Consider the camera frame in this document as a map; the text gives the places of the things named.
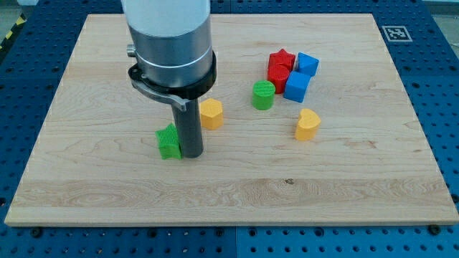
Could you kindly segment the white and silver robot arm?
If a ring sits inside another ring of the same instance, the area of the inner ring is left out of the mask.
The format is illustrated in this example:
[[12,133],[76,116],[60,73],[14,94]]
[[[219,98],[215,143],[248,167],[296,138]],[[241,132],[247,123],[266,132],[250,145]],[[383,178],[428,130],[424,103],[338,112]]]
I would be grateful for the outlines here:
[[122,0],[133,40],[129,71],[134,88],[186,111],[216,77],[209,0]]

